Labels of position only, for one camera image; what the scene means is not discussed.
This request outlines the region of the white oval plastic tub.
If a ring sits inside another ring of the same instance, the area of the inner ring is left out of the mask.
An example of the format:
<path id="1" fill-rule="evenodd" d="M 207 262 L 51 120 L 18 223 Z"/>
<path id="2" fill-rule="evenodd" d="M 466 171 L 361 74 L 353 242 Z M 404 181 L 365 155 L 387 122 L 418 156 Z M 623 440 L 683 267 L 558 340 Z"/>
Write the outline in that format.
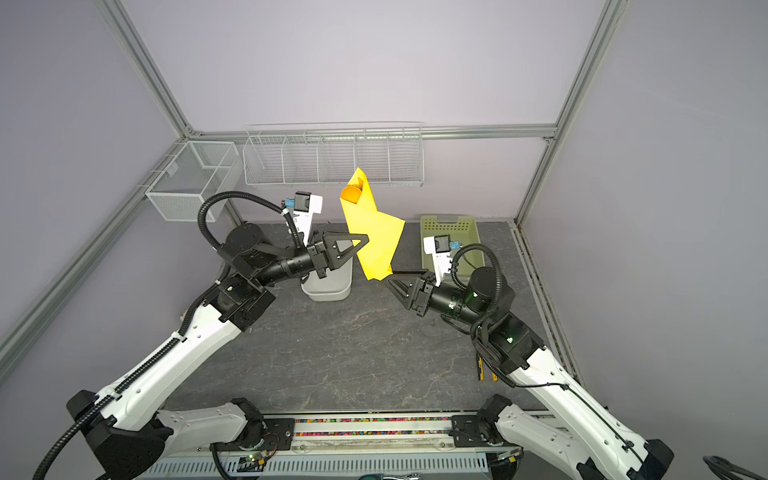
<path id="1" fill-rule="evenodd" d="M 336 302 L 346 299 L 352 288 L 353 267 L 347 263 L 337 270 L 326 271 L 326 276 L 320 278 L 316 272 L 311 272 L 301 285 L 302 291 L 315 302 Z"/>

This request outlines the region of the yellow paper napkin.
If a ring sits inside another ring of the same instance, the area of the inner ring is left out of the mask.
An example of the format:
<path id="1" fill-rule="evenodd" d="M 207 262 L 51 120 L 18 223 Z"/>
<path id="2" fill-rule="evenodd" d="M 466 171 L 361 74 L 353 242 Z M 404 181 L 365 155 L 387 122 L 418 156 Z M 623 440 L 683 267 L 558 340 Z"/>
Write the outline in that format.
<path id="1" fill-rule="evenodd" d="M 392 261 L 405 221 L 379 210 L 370 182 L 362 169 L 355 170 L 347 185 L 356 185 L 363 191 L 357 204 L 340 199 L 348 231 L 352 234 L 366 234 L 369 238 L 368 244 L 357 253 L 358 260 L 368 280 L 384 280 L 393 273 Z"/>

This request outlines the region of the orange plastic spoon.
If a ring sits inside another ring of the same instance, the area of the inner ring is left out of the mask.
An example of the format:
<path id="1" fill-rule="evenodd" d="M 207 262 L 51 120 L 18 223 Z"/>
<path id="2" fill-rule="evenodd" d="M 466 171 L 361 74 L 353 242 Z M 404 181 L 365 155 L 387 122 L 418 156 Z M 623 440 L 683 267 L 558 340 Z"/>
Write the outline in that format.
<path id="1" fill-rule="evenodd" d="M 344 202 L 357 204 L 362 196 L 362 189 L 356 185 L 347 185 L 340 194 L 340 199 Z"/>

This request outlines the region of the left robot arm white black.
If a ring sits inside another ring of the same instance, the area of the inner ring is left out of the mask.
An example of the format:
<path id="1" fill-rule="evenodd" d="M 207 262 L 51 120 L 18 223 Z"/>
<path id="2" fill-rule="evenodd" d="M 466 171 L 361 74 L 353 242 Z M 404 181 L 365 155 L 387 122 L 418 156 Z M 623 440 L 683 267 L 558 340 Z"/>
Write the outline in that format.
<path id="1" fill-rule="evenodd" d="M 269 243 L 252 223 L 241 224 L 219 241 L 208 227 L 208 213 L 230 199 L 247 200 L 280 214 L 292 246 Z M 139 364 L 99 391 L 82 390 L 68 401 L 73 424 L 44 455 L 34 478 L 47 476 L 77 434 L 84 436 L 106 479 L 134 479 L 158 460 L 196 446 L 251 450 L 265 443 L 269 433 L 264 416 L 245 398 L 181 412 L 163 406 L 207 359 L 263 316 L 275 300 L 272 286 L 345 266 L 369 237 L 324 232 L 318 241 L 307 244 L 288 206 L 243 191 L 224 191 L 204 201 L 197 225 L 223 260 L 222 274 L 187 308 L 180 327 Z"/>

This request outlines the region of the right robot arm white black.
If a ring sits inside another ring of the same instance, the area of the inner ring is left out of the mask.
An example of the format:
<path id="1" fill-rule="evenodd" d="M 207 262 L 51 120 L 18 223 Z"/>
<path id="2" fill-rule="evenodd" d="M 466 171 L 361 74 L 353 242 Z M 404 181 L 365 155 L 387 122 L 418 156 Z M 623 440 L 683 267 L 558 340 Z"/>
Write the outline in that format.
<path id="1" fill-rule="evenodd" d="M 514 292 L 494 252 L 475 243 L 455 255 L 482 252 L 489 265 L 469 280 L 446 283 L 426 271 L 394 272 L 386 287 L 408 310 L 438 313 L 469 336 L 485 368 L 513 389 L 531 393 L 565 429 L 559 431 L 495 395 L 478 411 L 487 442 L 530 451 L 572 479 L 660 479 L 674 454 L 613 416 L 557 360 L 541 337 L 511 310 Z"/>

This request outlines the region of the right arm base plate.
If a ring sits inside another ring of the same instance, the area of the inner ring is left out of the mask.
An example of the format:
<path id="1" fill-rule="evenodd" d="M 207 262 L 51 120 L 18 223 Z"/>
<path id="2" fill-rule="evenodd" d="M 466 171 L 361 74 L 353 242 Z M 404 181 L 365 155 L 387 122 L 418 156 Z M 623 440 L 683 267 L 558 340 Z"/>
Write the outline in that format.
<path id="1" fill-rule="evenodd" d="M 459 448 L 495 446 L 499 441 L 494 425 L 478 414 L 452 416 L 450 435 Z"/>

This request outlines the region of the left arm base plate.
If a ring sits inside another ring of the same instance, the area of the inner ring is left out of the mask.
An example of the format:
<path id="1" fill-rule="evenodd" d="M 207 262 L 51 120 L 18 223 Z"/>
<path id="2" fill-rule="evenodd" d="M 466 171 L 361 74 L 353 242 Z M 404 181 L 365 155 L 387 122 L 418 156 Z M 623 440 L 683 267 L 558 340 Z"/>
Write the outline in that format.
<path id="1" fill-rule="evenodd" d="M 245 440 L 239 446 L 243 451 L 288 451 L 294 439 L 294 418 L 267 418 L 255 440 Z"/>

